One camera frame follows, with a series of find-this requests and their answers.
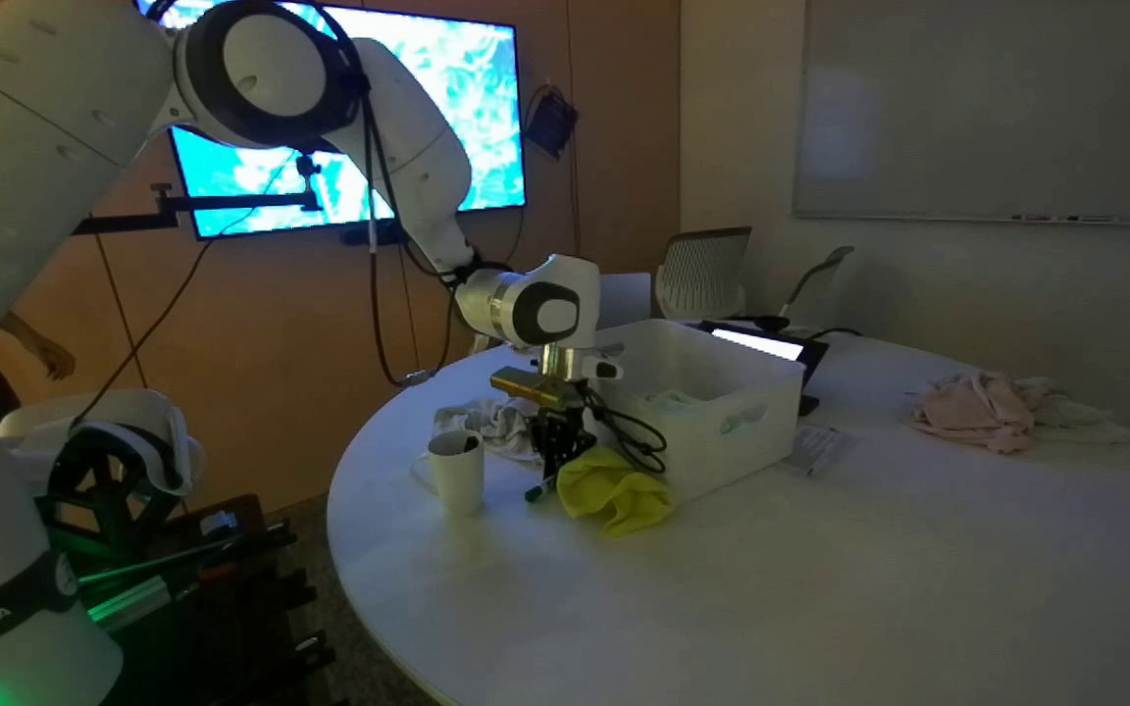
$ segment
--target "screen display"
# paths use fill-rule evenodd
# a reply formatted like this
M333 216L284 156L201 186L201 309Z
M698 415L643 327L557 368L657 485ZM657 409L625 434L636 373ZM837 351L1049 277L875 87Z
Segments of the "screen display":
M762 339L762 334L743 334L743 330L709 330L721 340L756 351L765 358L779 358L779 361L799 361L803 347L799 340L779 340L779 339Z
M161 22L179 32L216 0L175 0ZM310 5L284 5L318 32L322 15ZM518 34L507 22L433 19L398 13L330 9L354 38L381 38L433 93L469 156L469 191L458 212L527 209L527 141L520 141L520 81ZM296 149L237 149L194 130L171 130L171 153L187 196L280 196L307 191L318 209L201 209L194 228L201 241L239 241L271 233L318 233L361 225L366 178L350 156L315 153L318 174L307 181Z

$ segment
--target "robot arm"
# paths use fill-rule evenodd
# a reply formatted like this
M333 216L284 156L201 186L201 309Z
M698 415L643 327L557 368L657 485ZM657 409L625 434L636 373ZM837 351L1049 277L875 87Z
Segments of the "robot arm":
M218 5L175 38L131 0L0 0L0 319L156 127L350 153L485 339L568 347L596 327L591 264L557 254L514 275L458 234L468 153L415 77L384 49L330 38L271 0ZM0 694L97 702L119 672L109 640L71 596L21 604L21 582L55 593L67 582L26 483L3 464L0 453Z
M175 104L163 118L218 141L344 153L484 339L582 347L596 330L591 264L555 254L527 275L484 264L454 225L469 190L454 130L391 51L344 38L318 9L296 15L242 0L201 15L175 38Z

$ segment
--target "yellow cloth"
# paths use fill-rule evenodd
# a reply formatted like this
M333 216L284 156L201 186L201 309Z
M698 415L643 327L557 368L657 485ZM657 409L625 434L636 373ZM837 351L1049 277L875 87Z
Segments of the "yellow cloth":
M608 538L670 519L670 483L646 475L616 447L591 447L557 472L557 500L568 519L600 519Z

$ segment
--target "white cup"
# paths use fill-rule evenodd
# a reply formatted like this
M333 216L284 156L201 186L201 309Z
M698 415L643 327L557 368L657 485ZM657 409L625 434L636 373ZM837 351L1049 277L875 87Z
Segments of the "white cup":
M433 492L452 519L484 505L484 441L469 433L442 433L428 445Z

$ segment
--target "white box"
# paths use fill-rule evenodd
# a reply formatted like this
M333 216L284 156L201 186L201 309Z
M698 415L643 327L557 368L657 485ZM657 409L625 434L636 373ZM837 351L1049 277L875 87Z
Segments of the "white box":
M668 319L600 330L596 352L616 366L612 381L596 381L608 409L668 434L674 501L702 500L794 453L803 381L798 361Z

